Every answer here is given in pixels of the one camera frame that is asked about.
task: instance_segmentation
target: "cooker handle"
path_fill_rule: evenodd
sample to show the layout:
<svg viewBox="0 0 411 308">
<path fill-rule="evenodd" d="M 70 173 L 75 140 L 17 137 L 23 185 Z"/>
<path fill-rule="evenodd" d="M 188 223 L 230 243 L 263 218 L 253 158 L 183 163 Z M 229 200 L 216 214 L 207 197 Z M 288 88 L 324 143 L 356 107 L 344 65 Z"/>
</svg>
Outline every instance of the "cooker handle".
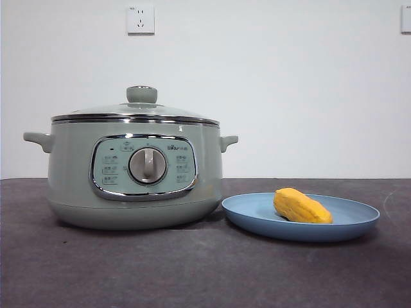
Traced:
<svg viewBox="0 0 411 308">
<path fill-rule="evenodd" d="M 54 137 L 49 133 L 31 133 L 27 132 L 23 134 L 23 139 L 25 141 L 34 142 L 40 144 L 43 151 L 46 153 L 51 153 L 51 149 L 54 144 Z"/>
<path fill-rule="evenodd" d="M 230 144 L 234 144 L 238 142 L 238 136 L 226 136 L 226 137 L 220 137 L 220 148 L 221 148 L 221 153 L 225 153 L 227 150 L 227 147 Z"/>
</svg>

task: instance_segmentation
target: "control panel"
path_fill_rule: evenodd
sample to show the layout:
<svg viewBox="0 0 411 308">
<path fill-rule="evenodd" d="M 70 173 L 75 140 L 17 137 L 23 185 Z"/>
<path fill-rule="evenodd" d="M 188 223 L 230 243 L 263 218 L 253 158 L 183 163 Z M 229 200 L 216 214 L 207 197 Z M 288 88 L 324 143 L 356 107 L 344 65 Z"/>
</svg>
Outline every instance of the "control panel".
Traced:
<svg viewBox="0 0 411 308">
<path fill-rule="evenodd" d="M 159 200 L 192 189 L 197 167 L 184 138 L 128 133 L 97 142 L 90 178 L 94 191 L 106 199 Z"/>
</svg>

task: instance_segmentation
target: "gray countertop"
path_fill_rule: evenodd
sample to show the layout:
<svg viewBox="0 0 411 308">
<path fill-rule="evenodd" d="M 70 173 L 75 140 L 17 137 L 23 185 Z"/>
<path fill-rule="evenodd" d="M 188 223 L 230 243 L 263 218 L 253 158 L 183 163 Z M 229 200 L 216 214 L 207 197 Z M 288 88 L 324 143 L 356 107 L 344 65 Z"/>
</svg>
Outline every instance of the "gray countertop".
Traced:
<svg viewBox="0 0 411 308">
<path fill-rule="evenodd" d="M 411 306 L 411 179 L 223 180 L 224 198 L 292 186 L 380 210 L 371 232 L 331 244 L 251 234 L 221 207 L 157 230 L 72 227 L 46 181 L 1 181 L 1 307 Z"/>
</svg>

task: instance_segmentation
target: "cooked food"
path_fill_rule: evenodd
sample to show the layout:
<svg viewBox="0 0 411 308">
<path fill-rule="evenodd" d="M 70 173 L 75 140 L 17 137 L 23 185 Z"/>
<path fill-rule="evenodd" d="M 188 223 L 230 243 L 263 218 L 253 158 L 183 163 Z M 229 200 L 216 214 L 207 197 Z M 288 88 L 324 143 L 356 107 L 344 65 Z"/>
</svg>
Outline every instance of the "cooked food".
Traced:
<svg viewBox="0 0 411 308">
<path fill-rule="evenodd" d="M 318 201 L 294 188 L 275 191 L 274 208 L 290 221 L 299 223 L 332 223 L 333 216 Z"/>
</svg>

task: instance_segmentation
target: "blue plate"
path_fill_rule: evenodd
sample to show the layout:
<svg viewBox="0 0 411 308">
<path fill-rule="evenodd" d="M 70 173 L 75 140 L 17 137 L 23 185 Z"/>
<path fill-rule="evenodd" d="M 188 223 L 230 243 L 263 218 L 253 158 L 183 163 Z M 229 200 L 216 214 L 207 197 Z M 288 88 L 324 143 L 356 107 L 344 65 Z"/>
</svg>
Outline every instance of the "blue plate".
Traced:
<svg viewBox="0 0 411 308">
<path fill-rule="evenodd" d="M 224 199 L 224 211 L 234 224 L 247 231 L 277 239 L 303 242 L 337 242 L 364 235 L 377 222 L 377 209 L 353 200 L 307 194 L 333 215 L 333 223 L 296 223 L 274 208 L 273 192 L 240 194 Z"/>
</svg>

